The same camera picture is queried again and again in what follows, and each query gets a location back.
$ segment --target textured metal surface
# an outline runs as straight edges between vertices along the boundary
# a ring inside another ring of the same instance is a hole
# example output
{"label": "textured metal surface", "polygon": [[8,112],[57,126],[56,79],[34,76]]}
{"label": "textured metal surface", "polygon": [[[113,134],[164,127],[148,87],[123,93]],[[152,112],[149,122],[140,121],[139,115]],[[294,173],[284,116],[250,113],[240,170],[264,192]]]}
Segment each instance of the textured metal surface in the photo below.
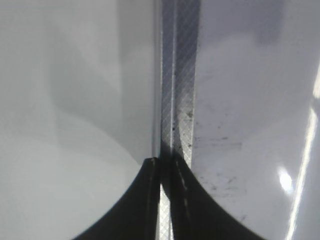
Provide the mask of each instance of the textured metal surface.
{"label": "textured metal surface", "polygon": [[[200,0],[161,1],[161,156],[168,161],[175,149],[189,166],[199,13]],[[172,232],[170,202],[161,187],[159,239],[173,239]]]}
{"label": "textured metal surface", "polygon": [[176,61],[174,81],[174,148],[191,166],[194,83],[200,0],[177,0]]}

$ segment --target metal strip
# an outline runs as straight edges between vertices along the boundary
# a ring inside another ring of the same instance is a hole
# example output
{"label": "metal strip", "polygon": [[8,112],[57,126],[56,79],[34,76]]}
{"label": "metal strip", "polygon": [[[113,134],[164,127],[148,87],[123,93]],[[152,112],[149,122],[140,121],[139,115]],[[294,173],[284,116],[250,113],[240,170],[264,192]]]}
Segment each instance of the metal strip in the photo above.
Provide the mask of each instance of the metal strip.
{"label": "metal strip", "polygon": [[[161,159],[173,149],[191,165],[194,124],[194,82],[200,0],[161,0]],[[159,239],[173,239],[170,219],[170,173],[160,190]]]}

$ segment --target white surface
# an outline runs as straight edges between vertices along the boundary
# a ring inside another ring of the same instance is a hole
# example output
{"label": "white surface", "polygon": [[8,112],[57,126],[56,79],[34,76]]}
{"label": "white surface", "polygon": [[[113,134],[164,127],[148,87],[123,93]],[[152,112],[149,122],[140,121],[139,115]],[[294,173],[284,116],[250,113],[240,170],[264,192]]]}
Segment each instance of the white surface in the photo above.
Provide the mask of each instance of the white surface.
{"label": "white surface", "polygon": [[318,0],[202,2],[192,170],[267,240],[320,235],[319,9]]}
{"label": "white surface", "polygon": [[0,239],[66,240],[151,156],[153,4],[0,2]]}

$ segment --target glossy white surface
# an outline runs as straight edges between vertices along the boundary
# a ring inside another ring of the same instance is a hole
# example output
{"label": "glossy white surface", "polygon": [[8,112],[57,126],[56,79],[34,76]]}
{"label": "glossy white surface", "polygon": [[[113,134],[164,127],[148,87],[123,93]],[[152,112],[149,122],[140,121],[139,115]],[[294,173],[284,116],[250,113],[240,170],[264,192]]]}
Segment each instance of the glossy white surface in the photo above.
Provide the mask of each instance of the glossy white surface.
{"label": "glossy white surface", "polygon": [[151,156],[149,0],[0,2],[0,239],[67,240]]}
{"label": "glossy white surface", "polygon": [[320,235],[320,1],[203,0],[192,170],[267,240]]}

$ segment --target white panel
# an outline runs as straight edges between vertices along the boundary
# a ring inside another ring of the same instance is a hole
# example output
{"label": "white panel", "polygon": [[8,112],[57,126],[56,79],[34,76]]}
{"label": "white panel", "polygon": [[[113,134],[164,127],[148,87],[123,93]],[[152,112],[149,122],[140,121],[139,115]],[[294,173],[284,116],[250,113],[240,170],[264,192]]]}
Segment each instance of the white panel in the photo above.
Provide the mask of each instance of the white panel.
{"label": "white panel", "polygon": [[320,234],[320,1],[203,0],[192,170],[268,240]]}
{"label": "white panel", "polygon": [[149,0],[0,2],[0,239],[66,240],[151,157]]}

